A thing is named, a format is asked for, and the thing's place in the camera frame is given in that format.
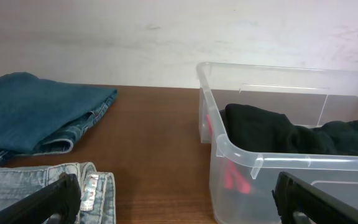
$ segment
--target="clear plastic container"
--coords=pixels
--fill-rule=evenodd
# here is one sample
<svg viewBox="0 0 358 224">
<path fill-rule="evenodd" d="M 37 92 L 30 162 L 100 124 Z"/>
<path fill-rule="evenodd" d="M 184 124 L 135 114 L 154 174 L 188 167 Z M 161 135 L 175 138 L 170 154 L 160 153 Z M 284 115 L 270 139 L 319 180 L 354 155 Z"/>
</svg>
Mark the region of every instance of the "clear plastic container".
<svg viewBox="0 0 358 224">
<path fill-rule="evenodd" d="M 201 63 L 201 142 L 212 145 L 209 189 L 218 223 L 277 223 L 271 191 L 289 172 L 358 209 L 358 156 L 258 153 L 239 149 L 219 110 L 229 103 L 286 114 L 310 128 L 358 119 L 358 72 Z"/>
</svg>

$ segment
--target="white wall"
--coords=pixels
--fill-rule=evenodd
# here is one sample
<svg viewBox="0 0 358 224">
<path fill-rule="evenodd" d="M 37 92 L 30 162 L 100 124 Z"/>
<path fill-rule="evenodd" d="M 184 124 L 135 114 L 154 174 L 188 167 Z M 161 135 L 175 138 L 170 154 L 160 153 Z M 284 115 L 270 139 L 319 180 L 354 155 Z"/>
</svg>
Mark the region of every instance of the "white wall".
<svg viewBox="0 0 358 224">
<path fill-rule="evenodd" d="M 0 76 L 198 88 L 203 61 L 358 70 L 358 1 L 0 0 Z"/>
</svg>

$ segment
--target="wooden table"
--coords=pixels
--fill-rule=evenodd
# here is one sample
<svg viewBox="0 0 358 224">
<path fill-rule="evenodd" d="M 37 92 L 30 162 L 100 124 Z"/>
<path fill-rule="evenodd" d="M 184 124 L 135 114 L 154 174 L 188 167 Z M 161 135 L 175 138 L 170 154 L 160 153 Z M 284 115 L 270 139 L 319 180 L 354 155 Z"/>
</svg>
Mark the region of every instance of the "wooden table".
<svg viewBox="0 0 358 224">
<path fill-rule="evenodd" d="M 22 157 L 7 167 L 93 162 L 116 181 L 121 223 L 215 223 L 211 145 L 198 132 L 199 90 L 117 86 L 118 97 L 68 154 Z"/>
</svg>

